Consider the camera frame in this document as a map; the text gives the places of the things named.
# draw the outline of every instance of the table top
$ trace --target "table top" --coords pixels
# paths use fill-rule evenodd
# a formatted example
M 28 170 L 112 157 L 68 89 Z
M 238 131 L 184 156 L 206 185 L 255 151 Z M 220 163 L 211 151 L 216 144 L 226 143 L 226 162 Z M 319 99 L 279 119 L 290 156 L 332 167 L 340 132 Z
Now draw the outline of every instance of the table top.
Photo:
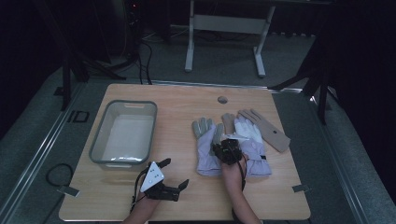
M 227 104 L 218 98 L 225 96 Z M 221 122 L 221 115 L 254 108 L 283 130 L 271 93 L 262 88 L 231 88 L 172 85 L 111 84 L 92 125 L 70 187 L 80 190 L 75 198 L 66 196 L 59 212 L 69 221 L 120 221 L 129 214 L 134 182 L 139 172 L 104 170 L 89 158 L 89 151 L 104 114 L 113 100 L 152 101 L 158 106 L 157 120 L 149 161 L 171 158 L 162 169 L 169 187 L 186 179 L 189 185 L 178 202 L 163 201 L 151 220 L 232 220 L 231 203 L 221 177 L 196 172 L 196 139 L 191 124 L 201 117 Z M 266 157 L 273 174 L 248 177 L 244 189 L 259 219 L 307 219 L 310 210 L 300 185 L 290 150 L 279 153 L 267 143 Z

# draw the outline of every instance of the work glove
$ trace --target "work glove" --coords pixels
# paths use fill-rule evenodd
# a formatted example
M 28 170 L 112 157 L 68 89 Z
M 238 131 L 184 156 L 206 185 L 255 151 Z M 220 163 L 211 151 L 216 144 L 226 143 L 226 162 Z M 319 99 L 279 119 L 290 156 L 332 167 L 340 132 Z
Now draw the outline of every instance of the work glove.
M 259 112 L 254 109 L 244 109 L 238 111 L 238 113 L 253 122 L 259 128 L 260 133 L 262 134 L 262 139 L 276 150 L 284 152 L 289 148 L 290 139 L 265 119 Z
M 243 116 L 238 116 L 234 120 L 234 126 L 236 134 L 246 137 L 239 138 L 238 141 L 242 152 L 248 155 L 247 176 L 271 175 L 259 128 Z
M 212 144 L 220 144 L 224 125 L 222 123 L 216 125 L 212 119 L 200 118 L 192 123 L 192 130 L 197 139 L 198 174 L 221 175 L 219 159 L 211 146 Z

